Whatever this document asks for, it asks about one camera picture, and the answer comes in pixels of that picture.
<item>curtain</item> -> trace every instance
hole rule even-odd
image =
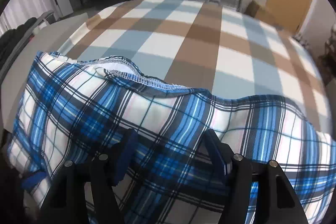
[[[49,10],[55,10],[51,0],[10,0],[0,15],[0,35]]]

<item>silver bolt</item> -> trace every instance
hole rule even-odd
[[[272,167],[277,167],[277,166],[278,166],[278,163],[277,163],[275,160],[270,160],[270,161],[269,161],[269,164],[270,164],[270,166],[272,166]]]
[[[99,159],[100,159],[100,160],[107,160],[107,159],[108,159],[108,156],[107,156],[106,154],[101,154],[101,155],[99,156]]]
[[[72,165],[72,160],[67,160],[64,164],[65,167],[70,167]]]
[[[242,156],[241,154],[234,154],[234,155],[233,155],[233,158],[234,158],[235,160],[242,160],[242,159],[243,159],[243,156]]]

